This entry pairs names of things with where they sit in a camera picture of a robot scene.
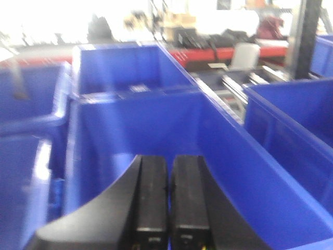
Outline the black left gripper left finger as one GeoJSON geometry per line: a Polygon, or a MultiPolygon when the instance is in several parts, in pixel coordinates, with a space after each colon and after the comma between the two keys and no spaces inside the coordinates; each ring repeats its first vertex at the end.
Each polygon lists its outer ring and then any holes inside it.
{"type": "Polygon", "coordinates": [[[91,201],[35,230],[25,249],[168,249],[167,188],[165,158],[136,155],[91,201]]]}

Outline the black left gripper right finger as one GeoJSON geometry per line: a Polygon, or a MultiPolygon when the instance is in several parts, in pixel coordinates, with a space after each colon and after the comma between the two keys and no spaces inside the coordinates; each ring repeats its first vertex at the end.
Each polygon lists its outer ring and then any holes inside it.
{"type": "Polygon", "coordinates": [[[203,156],[176,156],[170,196],[172,249],[270,249],[219,187],[203,156]]]}

